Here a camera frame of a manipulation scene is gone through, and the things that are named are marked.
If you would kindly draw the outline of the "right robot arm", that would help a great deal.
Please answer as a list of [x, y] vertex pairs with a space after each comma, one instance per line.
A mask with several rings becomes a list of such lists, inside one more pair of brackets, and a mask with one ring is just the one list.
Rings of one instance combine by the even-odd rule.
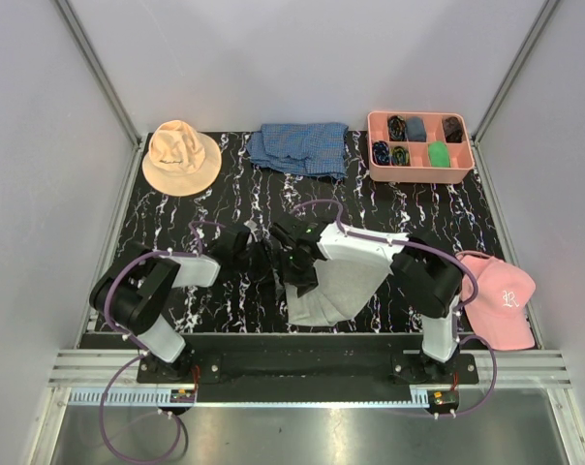
[[281, 246], [279, 276], [291, 324], [333, 326], [351, 320], [394, 277], [422, 322], [414, 369], [438, 385], [455, 375], [455, 313], [464, 271], [452, 255], [419, 236], [367, 231], [338, 220], [287, 215], [270, 233]]

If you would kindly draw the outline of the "grey cloth napkin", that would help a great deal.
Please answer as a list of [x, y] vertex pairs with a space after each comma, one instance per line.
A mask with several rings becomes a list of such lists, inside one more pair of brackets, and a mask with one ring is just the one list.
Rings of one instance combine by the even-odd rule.
[[318, 261], [315, 269], [319, 286], [304, 296], [285, 285], [291, 325], [334, 326], [354, 319], [388, 276], [383, 268], [348, 261]]

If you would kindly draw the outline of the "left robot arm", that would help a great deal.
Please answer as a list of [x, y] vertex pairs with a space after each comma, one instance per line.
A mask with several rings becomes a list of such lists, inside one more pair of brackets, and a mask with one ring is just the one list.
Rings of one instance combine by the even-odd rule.
[[246, 224], [215, 225], [218, 237], [194, 252], [155, 251], [133, 243], [94, 285], [89, 305], [112, 330], [138, 346], [142, 366], [173, 384], [197, 369], [192, 347], [163, 316], [177, 288], [209, 288], [245, 274], [255, 283], [274, 276], [265, 241]]

